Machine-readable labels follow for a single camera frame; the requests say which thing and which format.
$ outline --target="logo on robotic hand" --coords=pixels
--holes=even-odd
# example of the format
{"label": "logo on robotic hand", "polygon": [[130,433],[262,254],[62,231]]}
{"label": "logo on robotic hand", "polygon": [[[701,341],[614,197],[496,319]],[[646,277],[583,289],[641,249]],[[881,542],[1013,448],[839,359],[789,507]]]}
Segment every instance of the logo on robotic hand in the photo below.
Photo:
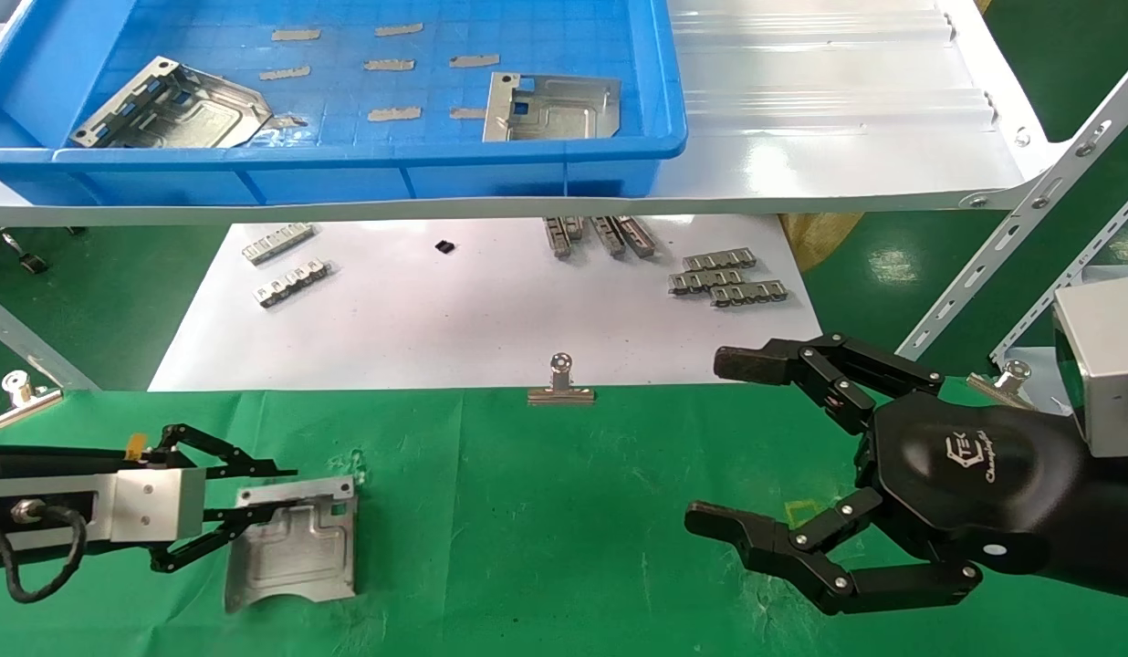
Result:
{"label": "logo on robotic hand", "polygon": [[986,482],[994,483],[994,440],[986,436],[986,431],[978,430],[977,437],[953,432],[944,438],[944,454],[949,456],[949,461],[966,468],[986,463]]}

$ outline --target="blue plastic tray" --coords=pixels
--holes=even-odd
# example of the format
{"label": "blue plastic tray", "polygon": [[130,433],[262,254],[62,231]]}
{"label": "blue plastic tray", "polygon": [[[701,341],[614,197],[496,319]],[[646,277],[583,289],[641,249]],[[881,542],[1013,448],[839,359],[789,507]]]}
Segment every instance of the blue plastic tray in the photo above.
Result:
{"label": "blue plastic tray", "polygon": [[[638,196],[686,144],[664,0],[27,0],[0,50],[0,179],[42,204]],[[378,26],[422,32],[376,36]],[[317,41],[272,41],[319,29]],[[451,68],[453,55],[500,64]],[[305,128],[237,149],[80,149],[68,135],[156,55],[263,93]],[[367,60],[413,59],[411,71]],[[261,71],[312,67],[307,78]],[[622,79],[609,139],[482,142],[493,71]],[[421,120],[373,123],[377,107]]]}

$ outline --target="robotic hand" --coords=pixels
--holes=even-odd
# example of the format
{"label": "robotic hand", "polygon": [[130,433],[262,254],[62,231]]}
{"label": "robotic hand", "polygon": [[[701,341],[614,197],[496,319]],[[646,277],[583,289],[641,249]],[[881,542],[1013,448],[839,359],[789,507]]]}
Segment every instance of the robotic hand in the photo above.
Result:
{"label": "robotic hand", "polygon": [[[218,457],[197,467],[179,446]],[[296,500],[204,508],[206,481],[297,474],[187,424],[168,424],[155,449],[0,445],[0,567],[18,603],[37,603],[69,581],[86,554],[143,548],[150,569],[173,573],[267,523]],[[219,523],[199,535],[203,523]],[[191,540],[175,548],[175,542]],[[27,592],[20,566],[64,558],[46,586]]]}
{"label": "robotic hand", "polygon": [[[686,509],[688,532],[730,542],[746,569],[786,579],[825,614],[957,604],[981,567],[1128,596],[1128,457],[1092,456],[1073,417],[941,401],[940,374],[839,334],[722,348],[714,373],[796,384],[861,436],[856,492],[801,527]],[[893,400],[876,408],[856,384]],[[828,559],[869,525],[924,563],[846,570]]]}

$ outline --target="black wheel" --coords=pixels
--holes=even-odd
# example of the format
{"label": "black wheel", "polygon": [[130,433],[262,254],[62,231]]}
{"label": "black wheel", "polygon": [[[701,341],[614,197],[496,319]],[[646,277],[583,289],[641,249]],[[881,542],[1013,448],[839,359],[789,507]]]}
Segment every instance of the black wheel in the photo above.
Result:
{"label": "black wheel", "polygon": [[42,271],[50,269],[50,263],[46,263],[34,254],[24,254],[21,256],[21,266],[29,270],[29,274],[41,274]]}

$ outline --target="wire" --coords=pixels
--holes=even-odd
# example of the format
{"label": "wire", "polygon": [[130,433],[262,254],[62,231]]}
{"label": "wire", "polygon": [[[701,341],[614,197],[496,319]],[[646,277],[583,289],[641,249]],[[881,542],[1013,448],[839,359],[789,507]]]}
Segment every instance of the wire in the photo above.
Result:
{"label": "wire", "polygon": [[64,566],[60,567],[60,573],[46,584],[46,586],[34,592],[27,592],[21,586],[21,566],[17,562],[17,552],[12,549],[12,543],[9,542],[8,536],[0,529],[0,558],[5,562],[8,594],[12,595],[15,602],[21,604],[41,603],[42,599],[59,592],[60,587],[63,587],[64,582],[68,582],[69,578],[73,577],[77,567],[81,564],[81,558],[85,557],[85,518],[81,517],[80,513],[67,507],[39,507],[33,515],[38,516],[38,518],[59,520],[73,527],[73,541],[69,545],[69,557],[64,558]]}

